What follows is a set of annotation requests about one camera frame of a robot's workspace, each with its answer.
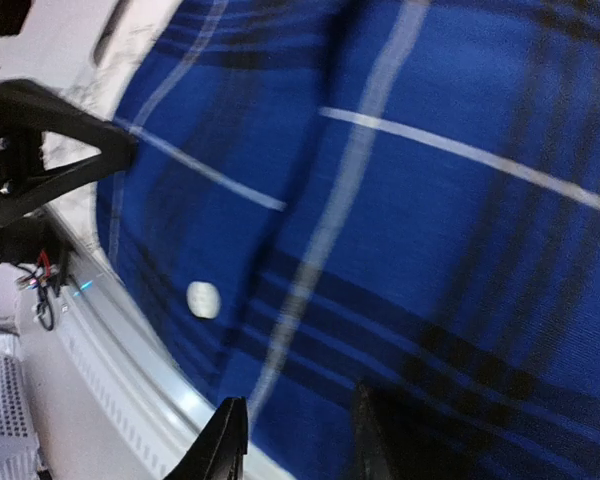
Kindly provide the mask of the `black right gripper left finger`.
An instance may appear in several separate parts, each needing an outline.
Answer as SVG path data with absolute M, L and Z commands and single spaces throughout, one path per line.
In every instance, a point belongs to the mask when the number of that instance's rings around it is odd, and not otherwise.
M 248 452 L 244 397 L 228 397 L 165 480 L 240 480 Z

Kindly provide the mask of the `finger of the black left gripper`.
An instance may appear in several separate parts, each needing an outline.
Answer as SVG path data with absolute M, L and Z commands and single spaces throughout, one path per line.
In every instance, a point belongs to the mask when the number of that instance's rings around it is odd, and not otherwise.
M 128 169 L 136 139 L 35 82 L 0 82 L 0 227 Z

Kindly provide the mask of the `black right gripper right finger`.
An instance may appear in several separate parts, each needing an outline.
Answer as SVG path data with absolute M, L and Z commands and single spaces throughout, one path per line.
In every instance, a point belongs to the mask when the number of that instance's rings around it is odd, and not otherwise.
M 404 397 L 367 382 L 352 401 L 354 479 L 453 479 L 458 453 L 422 423 Z

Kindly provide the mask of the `blue plaid long sleeve shirt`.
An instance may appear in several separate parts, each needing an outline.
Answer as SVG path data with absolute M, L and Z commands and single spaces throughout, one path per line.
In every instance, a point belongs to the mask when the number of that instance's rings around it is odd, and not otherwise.
M 600 1 L 183 1 L 99 242 L 212 404 L 348 479 L 600 479 Z

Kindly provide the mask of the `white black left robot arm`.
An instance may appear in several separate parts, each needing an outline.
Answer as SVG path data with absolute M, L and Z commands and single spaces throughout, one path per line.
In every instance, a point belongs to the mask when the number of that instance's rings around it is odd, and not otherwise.
M 97 149 L 97 154 L 46 168 L 48 133 Z M 70 247 L 48 216 L 47 203 L 127 170 L 137 141 L 28 79 L 0 82 L 0 265 L 25 272 L 39 287 L 66 278 Z

